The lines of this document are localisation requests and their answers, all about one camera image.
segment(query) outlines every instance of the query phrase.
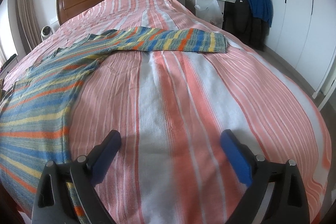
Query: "bed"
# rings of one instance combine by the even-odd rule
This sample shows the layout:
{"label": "bed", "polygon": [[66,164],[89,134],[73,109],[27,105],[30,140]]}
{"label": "bed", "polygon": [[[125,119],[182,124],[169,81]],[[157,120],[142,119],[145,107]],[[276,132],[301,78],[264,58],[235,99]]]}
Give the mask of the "bed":
{"label": "bed", "polygon": [[[292,80],[177,0],[57,0],[57,13],[61,27],[7,75],[8,93],[15,93],[13,86],[29,68],[88,34],[139,26],[194,28],[221,33],[229,44],[227,53],[114,51],[85,79],[60,149],[75,159],[111,129],[121,133],[122,147],[96,187],[117,223],[225,223],[246,190],[219,144],[228,128],[254,154],[297,162],[313,221],[326,191],[330,136],[313,102]],[[4,101],[0,107],[1,124]],[[31,215],[45,162],[2,145],[8,138],[38,150],[34,141],[49,137],[15,127],[0,131],[1,182]],[[36,166],[28,168],[25,157],[36,157]],[[76,213],[82,216],[80,206]]]}

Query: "white wardrobe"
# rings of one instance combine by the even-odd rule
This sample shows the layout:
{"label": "white wardrobe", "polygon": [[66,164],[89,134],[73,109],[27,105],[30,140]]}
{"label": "white wardrobe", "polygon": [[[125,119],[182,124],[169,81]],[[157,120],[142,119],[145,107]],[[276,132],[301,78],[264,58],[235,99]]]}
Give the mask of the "white wardrobe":
{"label": "white wardrobe", "polygon": [[266,46],[318,92],[335,59],[336,0],[272,0],[272,4]]}

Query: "bedspread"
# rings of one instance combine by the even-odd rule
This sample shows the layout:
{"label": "bedspread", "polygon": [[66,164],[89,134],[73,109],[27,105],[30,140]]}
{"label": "bedspread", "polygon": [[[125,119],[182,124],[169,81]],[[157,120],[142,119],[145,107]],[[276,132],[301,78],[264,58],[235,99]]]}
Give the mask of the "bedspread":
{"label": "bedspread", "polygon": [[229,47],[226,54],[115,52],[83,84],[72,109],[70,151],[74,159],[111,129],[121,133],[122,147],[96,187],[116,222],[224,223],[245,191],[219,144],[227,128],[255,154],[297,162],[313,220],[331,160],[317,108],[252,49],[176,0],[99,3],[38,45],[9,73],[4,88],[58,47],[89,33],[136,26],[217,31]]}

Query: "gray floor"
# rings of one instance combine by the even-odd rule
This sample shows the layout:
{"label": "gray floor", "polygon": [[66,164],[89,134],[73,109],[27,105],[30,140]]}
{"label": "gray floor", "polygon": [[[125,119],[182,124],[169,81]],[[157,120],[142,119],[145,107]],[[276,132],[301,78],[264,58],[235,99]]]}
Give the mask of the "gray floor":
{"label": "gray floor", "polygon": [[[285,74],[288,78],[291,78],[297,85],[305,92],[307,95],[311,96],[311,91],[309,92],[304,85],[294,76],[292,72],[290,72],[283,64],[281,64],[278,60],[276,60],[271,54],[267,52],[260,52],[257,51],[259,55],[261,55],[268,63],[273,65],[275,68],[277,68],[280,72]],[[316,106],[318,106],[324,96],[322,93],[320,93],[316,99],[312,99]],[[325,124],[329,130],[331,143],[332,143],[332,161],[331,161],[331,168],[330,173],[328,176],[328,186],[327,191],[325,194],[325,200],[322,207],[322,215],[323,213],[326,213],[328,208],[331,206],[331,190],[336,189],[335,183],[336,183],[336,111],[331,106],[329,102],[325,104],[323,109],[320,111]]]}

